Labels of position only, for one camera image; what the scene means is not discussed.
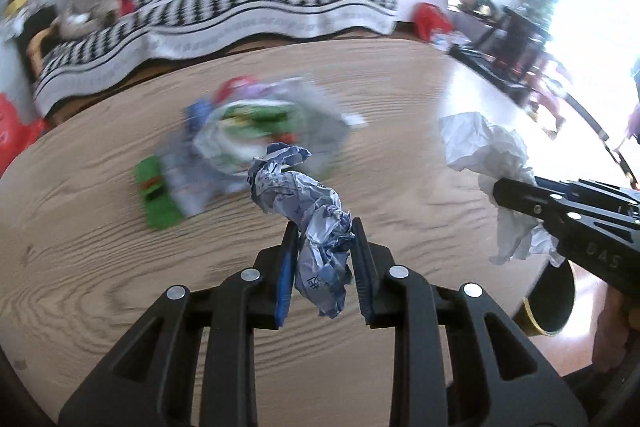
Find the crumpled newspaper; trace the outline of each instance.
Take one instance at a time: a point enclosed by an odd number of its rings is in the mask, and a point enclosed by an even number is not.
[[[441,118],[440,135],[447,166],[480,174],[478,185],[493,204],[494,184],[500,178],[536,184],[527,166],[527,146],[516,130],[492,124],[479,112],[464,112]],[[564,257],[557,252],[557,245],[558,240],[535,217],[498,206],[498,255],[489,258],[492,263],[543,254],[558,267]]]
[[[351,283],[347,266],[351,215],[342,211],[338,194],[297,171],[282,170],[302,163],[311,154],[302,147],[273,143],[267,155],[256,158],[248,171],[251,198],[266,213],[293,221],[304,238],[298,256],[295,286],[331,318],[344,308]]]

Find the couch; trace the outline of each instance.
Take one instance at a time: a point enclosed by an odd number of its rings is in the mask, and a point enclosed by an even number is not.
[[[133,0],[136,10],[107,29],[29,54],[41,115],[78,97],[110,92],[155,59],[185,60],[228,50],[251,36],[312,39],[349,28],[390,34],[397,0]]]

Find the triangular cutout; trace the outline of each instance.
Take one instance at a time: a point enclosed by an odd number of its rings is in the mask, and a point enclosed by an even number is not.
[[[163,319],[156,318],[142,331],[136,342],[114,364],[114,375],[136,382],[146,380],[163,323]]]
[[[515,380],[536,372],[536,362],[496,315],[486,314],[484,323],[494,348],[500,378]]]

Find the white paper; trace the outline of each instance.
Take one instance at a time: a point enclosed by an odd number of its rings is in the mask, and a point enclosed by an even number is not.
[[[527,146],[516,130],[492,124],[479,112],[464,112],[441,118],[440,135],[447,166],[480,174],[478,185],[493,204],[494,184],[500,178],[536,184],[527,166]],[[558,240],[535,217],[498,206],[498,255],[489,258],[492,263],[539,254],[548,255],[559,266],[564,258],[556,251],[557,245]]]

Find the silver screw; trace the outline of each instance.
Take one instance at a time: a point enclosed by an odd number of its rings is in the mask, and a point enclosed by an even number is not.
[[[255,268],[245,268],[242,270],[240,277],[243,281],[255,281],[260,277],[260,270]]]
[[[396,264],[389,268],[389,275],[391,277],[395,277],[395,279],[404,279],[409,276],[409,270],[406,266],[402,266],[401,264]]]
[[[482,288],[474,282],[465,284],[462,289],[469,297],[479,297],[482,295]]]
[[[171,288],[166,291],[166,296],[172,301],[182,299],[185,295],[187,295],[187,290],[184,289],[184,286],[171,286]]]

